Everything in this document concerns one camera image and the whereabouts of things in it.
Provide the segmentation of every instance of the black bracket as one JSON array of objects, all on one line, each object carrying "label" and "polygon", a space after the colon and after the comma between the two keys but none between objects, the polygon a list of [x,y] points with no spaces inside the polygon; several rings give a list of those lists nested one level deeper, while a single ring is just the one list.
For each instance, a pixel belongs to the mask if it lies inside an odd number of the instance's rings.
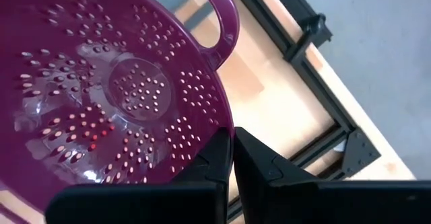
[{"label": "black bracket", "polygon": [[[289,161],[298,167],[306,168],[334,147],[344,143],[343,157],[318,177],[325,180],[342,180],[353,176],[379,158],[380,153],[305,56],[305,50],[311,42],[315,46],[320,46],[330,39],[332,34],[325,25],[326,17],[323,14],[316,14],[305,0],[280,1],[289,12],[294,12],[292,13],[294,19],[299,22],[304,31],[297,42],[294,42],[284,30],[263,0],[242,0],[275,45],[284,53],[286,62],[293,66],[335,122],[323,134],[291,156]],[[353,137],[358,133],[360,138]],[[228,207],[228,221],[233,221],[239,216],[241,208],[239,197],[231,201]]]}]

